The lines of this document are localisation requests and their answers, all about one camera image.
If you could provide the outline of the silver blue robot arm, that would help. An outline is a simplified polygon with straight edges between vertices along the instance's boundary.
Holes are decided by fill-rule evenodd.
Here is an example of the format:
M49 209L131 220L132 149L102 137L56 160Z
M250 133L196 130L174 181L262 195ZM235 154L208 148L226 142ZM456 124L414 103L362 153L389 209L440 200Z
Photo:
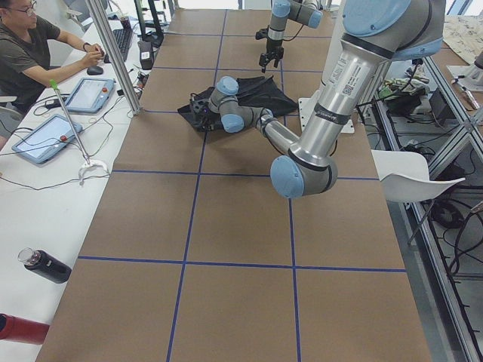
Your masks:
M265 103L241 105L238 82L230 76L222 77L207 98L192 96L192 126L227 133L255 127L279 150L270 168L277 193L299 198L325 192L337 180L331 149L380 64L437 53L444 20L443 1L347 1L343 31L334 34L342 51L301 135L278 122Z
M273 60L274 67L284 56L283 42L285 30L289 20L316 29L322 18L322 5L320 1L274 1L271 9L271 18L266 28L259 29L255 34L256 40L266 39L266 50L260 55L259 66L261 72Z

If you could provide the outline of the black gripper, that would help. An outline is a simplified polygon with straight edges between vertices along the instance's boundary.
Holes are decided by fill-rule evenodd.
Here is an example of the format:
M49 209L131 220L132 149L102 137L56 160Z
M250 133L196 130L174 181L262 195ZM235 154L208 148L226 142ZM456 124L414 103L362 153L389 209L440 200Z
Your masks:
M261 68L261 72L266 72L267 64L269 60L274 60L273 66L278 68L280 61L283 59L284 56L284 48L282 46L283 38L273 39L267 37L266 39L266 53L260 55L259 59L259 66Z
M191 96L189 110L189 123L196 130L216 130L214 113L208 107L208 99Z

